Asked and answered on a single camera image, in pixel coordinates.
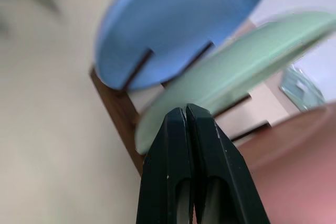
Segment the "pale green packaged dustpan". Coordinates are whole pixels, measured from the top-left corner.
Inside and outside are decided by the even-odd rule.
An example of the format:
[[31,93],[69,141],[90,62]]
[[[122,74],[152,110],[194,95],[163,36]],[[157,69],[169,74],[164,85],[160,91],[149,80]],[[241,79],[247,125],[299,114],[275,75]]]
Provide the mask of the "pale green packaged dustpan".
[[279,88],[300,111],[308,111],[326,103],[321,91],[295,66],[283,72]]

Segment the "pink plate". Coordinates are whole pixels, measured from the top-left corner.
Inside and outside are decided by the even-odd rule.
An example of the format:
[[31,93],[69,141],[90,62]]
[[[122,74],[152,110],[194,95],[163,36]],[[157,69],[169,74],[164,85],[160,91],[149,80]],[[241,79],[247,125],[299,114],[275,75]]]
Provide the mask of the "pink plate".
[[298,113],[238,150],[271,224],[336,224],[336,102]]

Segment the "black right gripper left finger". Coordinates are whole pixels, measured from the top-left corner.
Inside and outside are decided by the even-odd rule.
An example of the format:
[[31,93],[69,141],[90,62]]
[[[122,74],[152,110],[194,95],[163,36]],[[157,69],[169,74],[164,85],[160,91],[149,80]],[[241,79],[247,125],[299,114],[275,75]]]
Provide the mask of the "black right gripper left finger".
[[194,163],[181,108],[164,117],[144,159],[136,224],[192,224]]

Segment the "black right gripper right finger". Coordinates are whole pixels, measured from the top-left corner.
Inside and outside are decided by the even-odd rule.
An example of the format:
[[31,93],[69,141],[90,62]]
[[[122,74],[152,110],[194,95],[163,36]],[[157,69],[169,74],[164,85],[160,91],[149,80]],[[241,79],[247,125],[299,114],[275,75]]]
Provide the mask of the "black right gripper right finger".
[[270,224],[246,162],[210,112],[188,104],[197,224]]

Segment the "brown wooden dish rack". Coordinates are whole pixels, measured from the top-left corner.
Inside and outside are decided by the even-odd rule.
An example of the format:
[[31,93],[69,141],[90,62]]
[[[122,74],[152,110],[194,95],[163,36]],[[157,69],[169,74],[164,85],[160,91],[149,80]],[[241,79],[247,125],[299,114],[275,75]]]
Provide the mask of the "brown wooden dish rack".
[[[214,44],[210,41],[205,44],[195,54],[191,61],[187,64],[187,66],[179,73],[185,73],[189,68],[191,68],[195,63],[197,63],[206,53],[210,51],[214,47]],[[134,104],[132,103],[129,95],[127,94],[128,87],[132,83],[132,81],[139,75],[140,70],[146,65],[146,63],[152,58],[154,52],[151,49],[146,49],[139,57],[136,58],[135,66],[133,67],[131,73],[128,75],[126,81],[124,82],[121,90],[111,89],[106,86],[98,77],[94,66],[92,66],[90,71],[90,77],[92,83],[94,84],[96,91],[99,94],[99,97],[106,108],[110,119],[115,125],[117,129],[121,141],[123,142],[124,147],[126,148],[132,163],[134,164],[135,168],[137,169],[140,177],[142,176],[143,172],[143,160],[144,155],[140,155],[135,150],[135,141],[134,141],[134,134],[135,134],[135,127],[140,120],[140,115],[137,112]],[[248,94],[245,97],[241,98],[237,102],[231,104],[229,107],[222,109],[221,111],[215,114],[214,118],[218,118],[219,116],[225,114],[229,110],[242,105],[244,102],[251,99],[251,96]],[[242,138],[251,135],[257,135],[260,132],[264,131],[265,129],[269,129],[272,126],[268,121],[264,121],[260,123],[254,128],[251,128],[241,134],[232,137],[231,141],[236,142]]]

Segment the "green plate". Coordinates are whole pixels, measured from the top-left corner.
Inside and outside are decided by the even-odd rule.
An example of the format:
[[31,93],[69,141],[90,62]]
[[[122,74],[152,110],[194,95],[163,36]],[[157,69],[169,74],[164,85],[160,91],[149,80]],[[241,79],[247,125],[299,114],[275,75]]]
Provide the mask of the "green plate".
[[196,63],[151,103],[135,129],[136,151],[145,154],[149,150],[172,109],[192,103],[214,115],[334,32],[335,14],[308,11],[282,16],[244,34]]

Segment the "blue plate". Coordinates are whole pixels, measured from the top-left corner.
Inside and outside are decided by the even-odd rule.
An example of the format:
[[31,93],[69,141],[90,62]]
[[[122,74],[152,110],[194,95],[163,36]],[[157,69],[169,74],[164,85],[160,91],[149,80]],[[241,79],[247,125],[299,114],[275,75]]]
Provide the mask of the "blue plate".
[[152,56],[129,88],[167,81],[208,44],[221,45],[260,0],[114,0],[98,32],[94,67],[120,90],[147,52]]

